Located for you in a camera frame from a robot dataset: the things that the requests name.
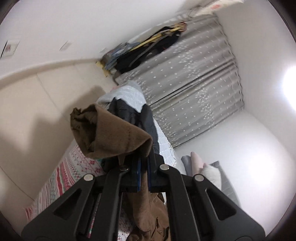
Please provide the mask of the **brown corduroy coat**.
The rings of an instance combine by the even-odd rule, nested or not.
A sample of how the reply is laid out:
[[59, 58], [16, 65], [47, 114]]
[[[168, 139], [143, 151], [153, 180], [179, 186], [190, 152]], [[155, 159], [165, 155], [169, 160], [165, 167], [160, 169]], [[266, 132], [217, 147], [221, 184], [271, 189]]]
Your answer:
[[[98, 104], [74, 108], [70, 126], [84, 156], [102, 160], [105, 172], [109, 172], [109, 158], [129, 166], [154, 151], [150, 134]], [[134, 224], [127, 240], [171, 240], [163, 195], [149, 192], [147, 173], [141, 175], [139, 192], [124, 194], [123, 210]]]

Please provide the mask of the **dark quilted jacket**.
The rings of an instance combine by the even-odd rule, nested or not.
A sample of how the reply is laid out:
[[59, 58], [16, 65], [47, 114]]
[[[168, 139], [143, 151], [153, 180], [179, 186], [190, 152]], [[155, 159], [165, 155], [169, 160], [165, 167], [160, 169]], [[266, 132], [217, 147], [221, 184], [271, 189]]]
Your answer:
[[154, 125], [152, 111], [147, 104], [144, 104], [138, 112], [129, 106], [123, 99], [114, 98], [110, 103], [108, 111], [115, 116], [135, 125], [152, 137], [152, 147], [155, 154], [159, 154], [158, 133]]

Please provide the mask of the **stacked pillows and bedding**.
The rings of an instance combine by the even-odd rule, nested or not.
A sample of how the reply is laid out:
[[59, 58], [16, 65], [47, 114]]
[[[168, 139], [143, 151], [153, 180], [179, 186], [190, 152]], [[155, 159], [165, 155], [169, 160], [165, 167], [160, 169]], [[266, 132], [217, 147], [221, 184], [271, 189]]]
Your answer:
[[[193, 154], [194, 162], [196, 162], [197, 154]], [[191, 156], [182, 156], [182, 163], [185, 167], [186, 174], [193, 177], [193, 168]], [[222, 193], [224, 193], [229, 199], [231, 199], [237, 206], [240, 206], [239, 198], [233, 188], [230, 180], [226, 176], [224, 170], [222, 169], [219, 161], [215, 161], [211, 164], [205, 164], [200, 159], [199, 174], [204, 175], [212, 184], [214, 184]]]

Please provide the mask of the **grey dotted curtain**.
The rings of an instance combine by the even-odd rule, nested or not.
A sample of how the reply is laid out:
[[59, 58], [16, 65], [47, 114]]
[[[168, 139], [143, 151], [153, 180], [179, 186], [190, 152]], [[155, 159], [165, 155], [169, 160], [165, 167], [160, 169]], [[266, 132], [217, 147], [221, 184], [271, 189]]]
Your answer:
[[216, 15], [192, 19], [170, 48], [116, 78], [121, 85], [131, 80], [173, 147], [244, 106], [236, 59]]

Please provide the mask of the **light blue quilt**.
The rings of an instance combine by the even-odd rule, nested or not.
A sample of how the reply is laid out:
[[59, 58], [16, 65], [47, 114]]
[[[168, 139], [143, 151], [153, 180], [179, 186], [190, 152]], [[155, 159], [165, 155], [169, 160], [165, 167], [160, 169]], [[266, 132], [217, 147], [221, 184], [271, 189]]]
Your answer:
[[[125, 85], [118, 86], [116, 89], [111, 90], [111, 92], [99, 97], [96, 103], [103, 108], [108, 109], [114, 98], [124, 100], [138, 113], [140, 113], [142, 106], [147, 103], [142, 89], [135, 81], [129, 81]], [[176, 167], [177, 160], [175, 151], [154, 118], [153, 121], [158, 134], [159, 154], [163, 156], [165, 164]]]

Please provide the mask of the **patterned red green bedspread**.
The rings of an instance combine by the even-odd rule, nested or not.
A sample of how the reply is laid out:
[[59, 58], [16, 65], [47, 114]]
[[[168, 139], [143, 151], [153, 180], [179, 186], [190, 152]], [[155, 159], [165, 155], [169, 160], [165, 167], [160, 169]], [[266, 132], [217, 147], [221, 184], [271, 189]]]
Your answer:
[[[135, 168], [130, 168], [123, 174], [120, 183], [121, 194], [125, 191], [139, 190], [139, 167], [140, 165], [136, 164]], [[31, 222], [35, 219], [86, 174], [92, 174], [98, 177], [106, 175], [107, 173], [101, 166], [101, 160], [93, 160], [84, 156], [78, 144], [74, 144], [66, 151], [66, 154], [63, 156], [53, 174], [42, 187], [35, 202], [25, 209], [28, 221]], [[127, 240], [132, 229], [127, 215], [121, 208], [118, 220], [117, 240]]]

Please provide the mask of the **white wall socket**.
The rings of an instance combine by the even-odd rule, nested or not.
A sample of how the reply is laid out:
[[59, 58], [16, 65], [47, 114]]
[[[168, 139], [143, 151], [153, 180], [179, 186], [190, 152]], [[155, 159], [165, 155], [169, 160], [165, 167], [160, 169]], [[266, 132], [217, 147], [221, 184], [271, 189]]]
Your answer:
[[66, 51], [70, 46], [71, 46], [71, 42], [69, 42], [69, 41], [66, 41], [63, 45], [62, 45], [62, 47], [59, 49], [59, 51]]

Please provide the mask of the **white wall switch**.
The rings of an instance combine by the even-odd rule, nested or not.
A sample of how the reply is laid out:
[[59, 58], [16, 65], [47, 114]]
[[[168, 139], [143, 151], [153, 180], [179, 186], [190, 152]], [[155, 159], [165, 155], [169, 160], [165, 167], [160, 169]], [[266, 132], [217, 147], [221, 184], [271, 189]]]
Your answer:
[[20, 40], [7, 40], [3, 52], [1, 54], [1, 58], [11, 57], [14, 55]]

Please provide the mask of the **pile of hanging clothes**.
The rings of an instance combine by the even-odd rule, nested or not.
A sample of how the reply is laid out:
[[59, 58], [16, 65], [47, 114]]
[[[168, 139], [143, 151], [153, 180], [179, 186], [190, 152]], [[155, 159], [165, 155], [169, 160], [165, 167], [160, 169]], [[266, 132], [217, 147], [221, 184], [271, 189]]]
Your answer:
[[102, 68], [106, 76], [111, 73], [112, 69], [115, 69], [119, 74], [129, 72], [140, 66], [149, 57], [170, 48], [186, 30], [187, 23], [182, 21], [161, 28], [142, 42], [121, 43], [104, 54], [97, 65]]

